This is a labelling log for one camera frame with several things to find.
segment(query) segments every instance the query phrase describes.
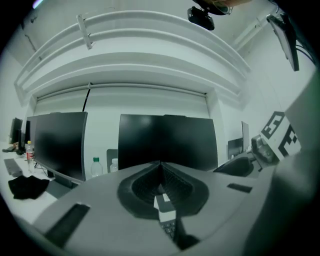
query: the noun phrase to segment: computer monitor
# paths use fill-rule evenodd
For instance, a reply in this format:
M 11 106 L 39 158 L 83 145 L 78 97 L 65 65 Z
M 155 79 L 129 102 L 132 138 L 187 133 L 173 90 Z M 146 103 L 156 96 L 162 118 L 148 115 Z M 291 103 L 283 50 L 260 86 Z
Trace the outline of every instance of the computer monitor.
M 236 138 L 228 141 L 228 159 L 230 160 L 232 156 L 237 156 L 243 152 L 244 139 Z
M 21 130 L 23 121 L 18 118 L 12 119 L 10 130 L 10 144 L 19 142 L 19 131 Z
M 278 37 L 285 57 L 289 60 L 293 71 L 298 71 L 299 59 L 296 49 L 296 32 L 287 15 L 282 15 L 281 18 L 283 21 L 269 14 L 266 20 L 271 24 L 274 33 Z
M 122 114 L 118 138 L 119 170 L 153 161 L 203 171 L 216 168 L 218 155 L 213 120 Z
M 35 136 L 36 136 L 36 125 L 37 125 L 37 117 L 29 116 L 26 119 L 25 124 L 25 135 L 24 135 L 24 143 L 27 144 L 28 141 L 31 141 L 31 144 L 35 144 Z
M 71 112 L 36 117 L 34 160 L 77 184 L 86 180 L 84 138 L 87 115 L 87 112 Z
M 245 152 L 250 146 L 249 125 L 245 122 L 242 123 L 242 152 Z

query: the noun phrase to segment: white desk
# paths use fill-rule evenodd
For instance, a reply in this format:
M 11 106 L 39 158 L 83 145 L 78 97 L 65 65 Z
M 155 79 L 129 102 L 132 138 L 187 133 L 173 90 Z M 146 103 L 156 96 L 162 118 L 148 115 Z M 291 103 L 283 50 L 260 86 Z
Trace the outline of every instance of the white desk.
M 31 175 L 39 178 L 39 179 L 47 179 L 46 174 L 42 169 L 36 168 L 34 173 L 30 173 L 28 171 L 28 163 L 26 161 L 26 155 L 17 155 L 15 152 L 4 153 L 2 149 L 7 149 L 9 145 L 7 143 L 0 142 L 0 193 L 6 202 L 10 211 L 23 219 L 25 219 L 30 224 L 33 224 L 37 217 L 45 210 L 48 206 L 54 203 L 57 199 L 47 193 L 43 192 L 37 199 L 14 199 L 14 195 L 12 194 L 8 181 L 15 179 L 15 177 L 9 175 L 4 159 L 13 158 L 16 163 L 22 169 L 23 175 L 25 177 L 29 177 Z

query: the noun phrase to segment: ceiling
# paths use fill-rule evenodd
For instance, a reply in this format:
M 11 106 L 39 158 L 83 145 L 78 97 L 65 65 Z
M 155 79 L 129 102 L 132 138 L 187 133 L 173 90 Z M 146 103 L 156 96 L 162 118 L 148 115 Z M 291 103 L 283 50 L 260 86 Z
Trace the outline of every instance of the ceiling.
M 167 13 L 187 19 L 187 10 L 192 6 L 197 6 L 192 0 L 44 0 L 32 13 L 24 19 L 21 33 L 30 38 L 34 48 L 39 49 L 54 35 L 77 22 L 76 15 L 82 14 L 83 18 L 89 18 L 103 13 L 126 10 L 145 10 Z M 272 9 L 274 6 L 268 0 L 252 0 L 233 8 L 231 15 L 217 16 L 211 14 L 215 29 L 213 33 L 233 45 L 249 24 L 257 20 L 260 13 Z M 28 48 L 28 52 L 23 54 L 14 53 L 21 65 L 32 55 L 28 38 L 21 46 L 21 40 L 11 46 L 11 50 Z M 66 38 L 66 44 L 72 38 Z

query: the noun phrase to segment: desk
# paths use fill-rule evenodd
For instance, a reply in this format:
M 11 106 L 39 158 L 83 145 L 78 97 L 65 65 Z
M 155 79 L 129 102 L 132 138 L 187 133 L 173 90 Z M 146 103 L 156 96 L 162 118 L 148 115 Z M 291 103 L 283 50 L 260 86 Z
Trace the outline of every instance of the desk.
M 23 218 L 30 224 L 33 224 L 38 216 L 57 199 L 46 191 L 35 200 L 14 199 L 14 195 L 9 188 L 8 181 L 15 179 L 15 177 L 9 175 L 4 159 L 13 158 L 22 169 L 22 173 L 25 177 L 33 175 L 39 179 L 52 180 L 52 178 L 48 178 L 43 170 L 38 168 L 36 168 L 35 172 L 31 174 L 28 171 L 26 155 L 17 155 L 15 152 L 2 152 L 2 149 L 6 149 L 8 147 L 9 145 L 7 143 L 0 142 L 0 193 L 12 214 Z

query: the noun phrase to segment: black cloth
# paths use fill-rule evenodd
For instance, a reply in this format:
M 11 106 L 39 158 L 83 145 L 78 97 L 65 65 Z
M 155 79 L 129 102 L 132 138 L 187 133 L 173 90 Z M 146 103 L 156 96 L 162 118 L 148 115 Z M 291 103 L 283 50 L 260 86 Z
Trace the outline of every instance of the black cloth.
M 34 176 L 19 176 L 8 181 L 14 199 L 37 199 L 47 188 L 48 179 L 39 179 Z

